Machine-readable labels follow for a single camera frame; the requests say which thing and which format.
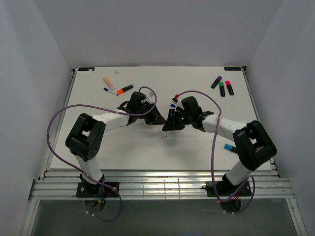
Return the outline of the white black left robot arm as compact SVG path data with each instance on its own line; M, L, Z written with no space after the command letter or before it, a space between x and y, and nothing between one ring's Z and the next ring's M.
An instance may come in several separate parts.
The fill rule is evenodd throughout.
M119 127L129 126L138 119L147 125L163 125L166 120L156 108L156 94L133 92L130 99L122 103L114 112L90 116L82 113L72 127L65 145L75 156L83 173L80 179L88 184L87 190L93 196L104 192L103 174L96 155L100 150L104 133Z

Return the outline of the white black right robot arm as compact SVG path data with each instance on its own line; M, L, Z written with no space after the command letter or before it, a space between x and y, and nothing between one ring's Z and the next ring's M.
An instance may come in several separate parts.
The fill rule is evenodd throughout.
M213 112L203 111L193 96L182 100L175 96L173 102L162 128L164 132L183 130L191 125L194 129L224 137L235 144L239 160L216 183L219 192L234 195L252 172L277 154L274 143L259 121L243 123L220 118Z

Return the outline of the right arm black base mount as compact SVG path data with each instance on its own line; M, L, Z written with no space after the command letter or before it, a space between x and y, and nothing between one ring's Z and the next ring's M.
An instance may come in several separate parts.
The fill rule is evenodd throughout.
M226 184L224 184L223 181L218 181L216 183L217 194L219 195L220 198L231 196L239 186L240 184L238 184L237 186L228 187ZM214 192L213 184L211 181L207 181L206 184L203 185L201 188L206 190L208 197L216 196ZM251 195L252 195L252 191L251 191L251 187L248 181L245 182L245 184L236 194L236 196L241 196L241 197L249 197Z

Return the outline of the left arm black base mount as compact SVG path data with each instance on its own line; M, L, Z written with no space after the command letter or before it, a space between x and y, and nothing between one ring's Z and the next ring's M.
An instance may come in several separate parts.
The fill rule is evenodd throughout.
M85 180L83 175L80 175L80 182L77 185L77 198L115 198L118 194L111 188L98 184L90 179Z

